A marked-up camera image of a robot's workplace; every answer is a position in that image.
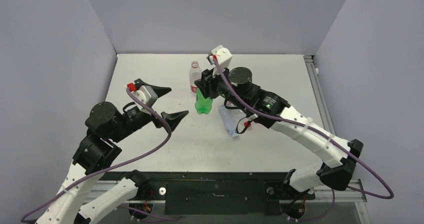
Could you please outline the green plastic bottle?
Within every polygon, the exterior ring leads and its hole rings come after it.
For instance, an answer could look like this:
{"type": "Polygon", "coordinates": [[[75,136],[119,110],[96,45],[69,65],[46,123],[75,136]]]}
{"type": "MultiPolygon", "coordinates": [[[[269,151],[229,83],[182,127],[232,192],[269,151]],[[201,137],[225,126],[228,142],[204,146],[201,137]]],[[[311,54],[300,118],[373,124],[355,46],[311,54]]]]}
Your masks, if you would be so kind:
{"type": "Polygon", "coordinates": [[[212,105],[213,105],[213,100],[210,98],[205,98],[203,96],[203,94],[201,93],[200,89],[198,88],[196,90],[196,100],[195,100],[195,109],[196,112],[198,114],[209,114],[211,109],[212,109],[212,105]]]}

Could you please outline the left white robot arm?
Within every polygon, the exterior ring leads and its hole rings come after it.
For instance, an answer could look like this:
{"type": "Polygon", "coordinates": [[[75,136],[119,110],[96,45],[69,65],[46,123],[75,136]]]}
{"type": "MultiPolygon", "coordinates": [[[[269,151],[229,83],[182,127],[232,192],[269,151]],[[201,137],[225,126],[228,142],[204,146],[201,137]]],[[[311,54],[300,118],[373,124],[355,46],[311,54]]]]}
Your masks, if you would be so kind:
{"type": "Polygon", "coordinates": [[[140,79],[129,83],[126,92],[132,99],[130,109],[119,111],[111,102],[95,105],[85,121],[86,136],[72,158],[69,171],[54,198],[44,205],[37,224],[96,224],[122,203],[143,199],[149,192],[149,179],[138,170],[128,172],[108,191],[86,203],[86,197],[98,180],[115,168],[121,153],[118,142],[154,124],[170,136],[188,111],[158,114],[152,109],[158,98],[168,94],[169,87],[149,85],[140,79]]]}

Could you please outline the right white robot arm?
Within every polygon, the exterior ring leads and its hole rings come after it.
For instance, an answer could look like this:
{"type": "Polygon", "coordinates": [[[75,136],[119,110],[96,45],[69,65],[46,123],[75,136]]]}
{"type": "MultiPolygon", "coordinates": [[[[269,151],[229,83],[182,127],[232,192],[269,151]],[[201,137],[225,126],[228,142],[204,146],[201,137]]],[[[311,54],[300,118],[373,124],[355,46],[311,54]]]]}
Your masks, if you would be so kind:
{"type": "Polygon", "coordinates": [[[312,118],[299,113],[285,99],[253,84],[253,75],[248,68],[226,68],[223,73],[240,99],[235,98],[224,79],[215,75],[213,70],[203,71],[194,84],[205,98],[223,97],[253,122],[290,137],[321,159],[321,163],[289,171],[282,184],[287,197],[294,198],[317,186],[337,191],[348,188],[356,159],[364,146],[362,142],[339,138],[316,125],[312,118]]]}

